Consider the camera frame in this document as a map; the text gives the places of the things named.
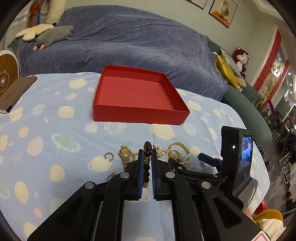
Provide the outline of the operator's hand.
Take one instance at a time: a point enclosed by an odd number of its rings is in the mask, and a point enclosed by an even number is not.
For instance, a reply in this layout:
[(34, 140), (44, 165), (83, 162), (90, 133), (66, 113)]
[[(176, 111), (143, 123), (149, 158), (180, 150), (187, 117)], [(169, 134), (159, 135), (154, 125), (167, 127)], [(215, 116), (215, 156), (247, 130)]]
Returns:
[(254, 221), (252, 213), (250, 212), (250, 209), (247, 208), (245, 209), (245, 211), (243, 212), (248, 218), (250, 218), (252, 221)]

